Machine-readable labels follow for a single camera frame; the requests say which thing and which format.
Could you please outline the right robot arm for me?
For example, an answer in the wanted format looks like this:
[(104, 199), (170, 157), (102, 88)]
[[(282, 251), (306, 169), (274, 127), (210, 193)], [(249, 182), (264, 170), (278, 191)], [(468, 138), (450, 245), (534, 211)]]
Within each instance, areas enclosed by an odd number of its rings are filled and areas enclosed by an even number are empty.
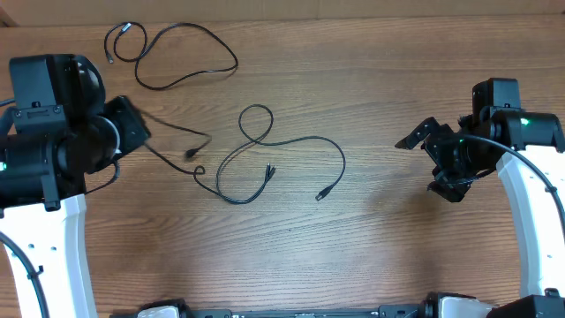
[(472, 296), (431, 292), (395, 317), (562, 317), (564, 315), (564, 132), (552, 113), (521, 106), (516, 79), (491, 78), (472, 89), (472, 113), (458, 131), (434, 117), (396, 143), (420, 146), (433, 160), (428, 189), (461, 201), (492, 173), (502, 182), (518, 243), (520, 297), (496, 306)]

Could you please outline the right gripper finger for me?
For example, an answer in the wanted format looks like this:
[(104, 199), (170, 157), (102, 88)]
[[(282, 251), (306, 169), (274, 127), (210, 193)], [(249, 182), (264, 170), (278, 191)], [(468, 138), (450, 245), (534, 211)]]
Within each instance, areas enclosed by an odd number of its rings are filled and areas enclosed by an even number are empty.
[(449, 202), (460, 202), (471, 188), (469, 180), (433, 181), (427, 186), (428, 191), (439, 194)]
[(429, 117), (421, 122), (411, 133), (399, 140), (395, 147), (399, 149), (413, 149), (428, 135), (439, 130), (439, 123), (434, 117)]

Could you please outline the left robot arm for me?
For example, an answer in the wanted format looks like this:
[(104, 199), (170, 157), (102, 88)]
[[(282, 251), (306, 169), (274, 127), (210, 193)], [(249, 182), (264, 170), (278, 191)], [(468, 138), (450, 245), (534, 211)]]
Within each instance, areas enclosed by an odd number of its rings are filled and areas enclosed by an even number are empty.
[(14, 57), (1, 117), (1, 243), (25, 317), (94, 317), (85, 177), (150, 132), (130, 100), (108, 99), (83, 56)]

